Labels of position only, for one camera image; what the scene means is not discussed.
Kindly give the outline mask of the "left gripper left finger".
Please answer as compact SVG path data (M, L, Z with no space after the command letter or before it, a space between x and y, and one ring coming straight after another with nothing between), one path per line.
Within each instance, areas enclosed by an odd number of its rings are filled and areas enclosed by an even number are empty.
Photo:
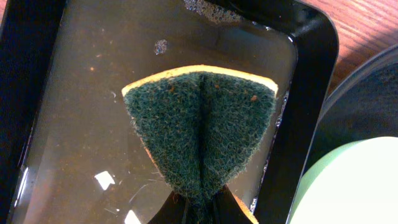
M172 191L148 224L187 224L189 214L189 200Z

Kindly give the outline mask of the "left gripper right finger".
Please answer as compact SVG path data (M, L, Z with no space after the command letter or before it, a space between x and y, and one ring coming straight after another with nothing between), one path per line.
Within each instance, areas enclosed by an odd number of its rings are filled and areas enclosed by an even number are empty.
M213 224L252 224L226 185L213 197Z

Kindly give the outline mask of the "green yellow sponge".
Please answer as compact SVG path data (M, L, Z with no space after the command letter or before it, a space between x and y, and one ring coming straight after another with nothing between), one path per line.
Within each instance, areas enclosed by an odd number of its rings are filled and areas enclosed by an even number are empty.
M182 223L215 223L215 200L259 149L277 101L270 78L210 65L173 68L121 93L136 134L183 203Z

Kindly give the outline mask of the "pale green plate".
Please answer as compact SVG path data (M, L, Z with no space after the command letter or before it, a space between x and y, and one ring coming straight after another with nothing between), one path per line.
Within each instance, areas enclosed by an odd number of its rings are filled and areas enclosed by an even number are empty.
M397 138L340 146L301 178L291 223L397 224Z

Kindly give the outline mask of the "black rectangular water tray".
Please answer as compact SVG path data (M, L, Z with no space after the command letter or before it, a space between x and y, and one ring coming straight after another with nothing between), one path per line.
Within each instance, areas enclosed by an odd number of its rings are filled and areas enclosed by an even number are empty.
M230 191L285 223L338 55L302 1L9 1L1 25L1 222L148 223L171 193L123 88L212 65L273 80L275 110Z

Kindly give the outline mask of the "round black tray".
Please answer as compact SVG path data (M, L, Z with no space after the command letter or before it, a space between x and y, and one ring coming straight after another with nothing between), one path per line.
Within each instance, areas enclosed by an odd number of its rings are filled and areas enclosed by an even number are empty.
M355 70L323 104L304 171L344 144L397 136L397 46Z

